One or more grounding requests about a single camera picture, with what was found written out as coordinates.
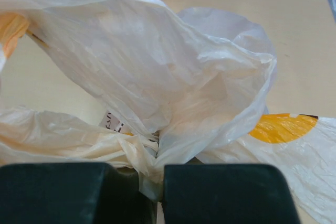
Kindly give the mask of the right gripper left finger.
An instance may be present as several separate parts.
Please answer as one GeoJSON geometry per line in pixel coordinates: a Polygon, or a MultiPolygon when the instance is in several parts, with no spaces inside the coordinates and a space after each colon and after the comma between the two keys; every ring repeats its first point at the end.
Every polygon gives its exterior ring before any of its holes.
{"type": "Polygon", "coordinates": [[[106,163],[1,167],[1,223],[156,223],[138,173],[106,163]]]}

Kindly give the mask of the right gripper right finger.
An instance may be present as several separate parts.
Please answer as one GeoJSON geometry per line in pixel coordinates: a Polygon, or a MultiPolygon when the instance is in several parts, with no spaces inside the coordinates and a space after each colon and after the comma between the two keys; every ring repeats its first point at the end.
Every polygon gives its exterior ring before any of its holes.
{"type": "Polygon", "coordinates": [[[167,165],[165,223],[300,223],[287,181],[265,164],[167,165]]]}

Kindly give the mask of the translucent banana-print plastic bag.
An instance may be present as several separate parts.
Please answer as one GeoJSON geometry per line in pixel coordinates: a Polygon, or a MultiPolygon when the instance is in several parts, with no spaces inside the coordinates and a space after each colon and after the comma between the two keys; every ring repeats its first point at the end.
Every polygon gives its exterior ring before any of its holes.
{"type": "Polygon", "coordinates": [[[1,0],[1,9],[36,29],[59,69],[131,131],[2,110],[2,164],[103,161],[135,169],[158,196],[164,165],[265,162],[309,215],[335,223],[335,120],[262,113],[278,60],[263,40],[203,33],[204,10],[176,15],[159,0],[1,0]]]}

